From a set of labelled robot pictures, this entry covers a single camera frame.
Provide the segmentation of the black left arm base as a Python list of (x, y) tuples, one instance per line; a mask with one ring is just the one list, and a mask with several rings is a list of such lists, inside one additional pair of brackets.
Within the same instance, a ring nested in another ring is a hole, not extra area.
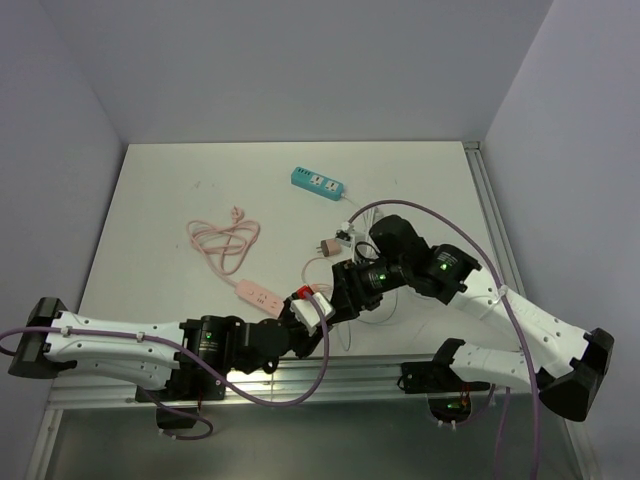
[(215, 378), (195, 370), (152, 369), (142, 371), (136, 386), (135, 401), (155, 406), (155, 421), (159, 429), (178, 437), (204, 422), (201, 407), (204, 401), (219, 401), (225, 397), (225, 386)]

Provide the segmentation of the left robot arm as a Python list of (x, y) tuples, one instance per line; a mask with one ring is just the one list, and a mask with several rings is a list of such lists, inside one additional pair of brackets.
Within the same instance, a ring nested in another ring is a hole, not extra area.
[(275, 319), (249, 323), (236, 316), (134, 325), (96, 320), (41, 298), (27, 324), (14, 330), (8, 372), (29, 379), (95, 375), (187, 400), (227, 385), (227, 374), (273, 373), (281, 357), (306, 357), (326, 336), (335, 310), (321, 293), (293, 295)]

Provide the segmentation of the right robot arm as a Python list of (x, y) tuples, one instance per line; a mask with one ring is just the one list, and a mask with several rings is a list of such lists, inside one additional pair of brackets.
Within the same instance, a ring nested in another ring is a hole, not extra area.
[(332, 268), (333, 322), (379, 307), (385, 293), (409, 287), (514, 338), (520, 351), (492, 350), (450, 338), (430, 362), (435, 383), (452, 390), (485, 383), (530, 390), (558, 416), (586, 420), (608, 372), (614, 338), (566, 323), (501, 286), (474, 257), (451, 245), (430, 246), (411, 223), (390, 215), (370, 230), (374, 259)]

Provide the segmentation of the pink power strip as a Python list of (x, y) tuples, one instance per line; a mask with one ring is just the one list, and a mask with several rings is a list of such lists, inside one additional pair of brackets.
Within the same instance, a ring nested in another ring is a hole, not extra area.
[(284, 306), (282, 297), (246, 279), (237, 283), (234, 293), (241, 300), (258, 308), (271, 318), (277, 318)]

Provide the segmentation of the pink charger plug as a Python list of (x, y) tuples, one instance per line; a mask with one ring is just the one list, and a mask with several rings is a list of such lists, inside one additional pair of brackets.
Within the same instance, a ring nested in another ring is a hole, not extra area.
[(328, 258), (340, 254), (342, 246), (336, 239), (330, 238), (321, 240), (316, 250), (323, 257)]

